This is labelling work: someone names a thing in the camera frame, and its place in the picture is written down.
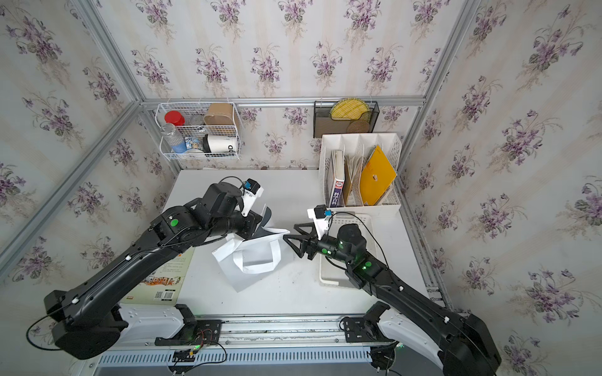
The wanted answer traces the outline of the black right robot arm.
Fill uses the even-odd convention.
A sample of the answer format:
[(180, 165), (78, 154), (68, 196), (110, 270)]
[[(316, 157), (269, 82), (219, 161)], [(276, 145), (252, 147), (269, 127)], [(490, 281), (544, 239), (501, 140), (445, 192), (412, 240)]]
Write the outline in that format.
[(344, 263), (345, 274), (354, 287), (367, 292), (407, 317), (434, 344), (434, 359), (445, 375), (495, 375), (502, 358), (484, 321), (470, 314), (461, 316), (420, 294), (372, 255), (356, 223), (338, 230), (334, 238), (318, 236), (312, 223), (295, 226), (297, 235), (284, 241), (300, 258), (322, 255)]

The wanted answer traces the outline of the white insulated delivery bag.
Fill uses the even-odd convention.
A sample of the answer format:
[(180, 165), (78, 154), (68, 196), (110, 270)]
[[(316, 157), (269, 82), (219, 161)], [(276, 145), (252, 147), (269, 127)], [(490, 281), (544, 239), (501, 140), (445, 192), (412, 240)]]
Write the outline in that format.
[(272, 211), (266, 205), (262, 216), (260, 225), (249, 240), (229, 234), (227, 242), (212, 252), (236, 292), (249, 288), (294, 261), (295, 253), (284, 241), (284, 236), (290, 231), (271, 226)]

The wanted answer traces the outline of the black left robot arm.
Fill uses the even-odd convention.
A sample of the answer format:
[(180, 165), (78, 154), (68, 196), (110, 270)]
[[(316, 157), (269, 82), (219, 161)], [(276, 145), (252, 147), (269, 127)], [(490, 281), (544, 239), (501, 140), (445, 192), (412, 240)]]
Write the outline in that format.
[(166, 209), (119, 257), (70, 291), (55, 290), (44, 299), (55, 325), (55, 346), (88, 360), (113, 346), (127, 328), (119, 302), (159, 267), (190, 248), (211, 244), (233, 233), (248, 240), (263, 217), (252, 206), (263, 194), (257, 181), (241, 186), (221, 180), (203, 197)]

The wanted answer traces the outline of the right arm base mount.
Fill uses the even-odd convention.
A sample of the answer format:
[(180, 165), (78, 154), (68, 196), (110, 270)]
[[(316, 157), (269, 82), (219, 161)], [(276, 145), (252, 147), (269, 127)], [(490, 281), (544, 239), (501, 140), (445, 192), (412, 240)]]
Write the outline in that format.
[(346, 343), (401, 342), (410, 335), (401, 315), (385, 302), (375, 303), (363, 316), (344, 316), (339, 329)]

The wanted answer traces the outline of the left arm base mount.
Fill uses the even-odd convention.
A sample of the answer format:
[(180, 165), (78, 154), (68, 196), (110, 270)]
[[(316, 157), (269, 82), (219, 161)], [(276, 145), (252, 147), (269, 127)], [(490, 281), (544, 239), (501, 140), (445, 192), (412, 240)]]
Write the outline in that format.
[(174, 308), (183, 317), (183, 327), (169, 338), (157, 337), (156, 346), (202, 346), (219, 341), (223, 321), (198, 319), (184, 304), (176, 304)]

